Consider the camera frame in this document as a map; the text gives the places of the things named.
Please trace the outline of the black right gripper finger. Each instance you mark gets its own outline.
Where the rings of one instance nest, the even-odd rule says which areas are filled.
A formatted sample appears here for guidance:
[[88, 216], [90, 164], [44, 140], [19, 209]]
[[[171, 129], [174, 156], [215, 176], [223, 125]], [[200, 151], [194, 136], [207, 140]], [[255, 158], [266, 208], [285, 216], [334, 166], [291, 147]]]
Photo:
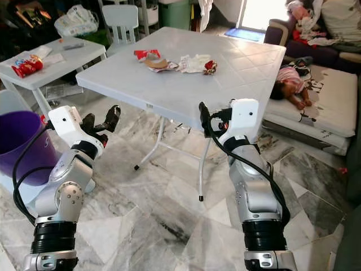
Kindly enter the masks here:
[[206, 138], [214, 137], [214, 132], [210, 124], [211, 114], [209, 113], [209, 109], [207, 108], [204, 102], [199, 103], [199, 111], [200, 111], [201, 126], [204, 132], [204, 137]]

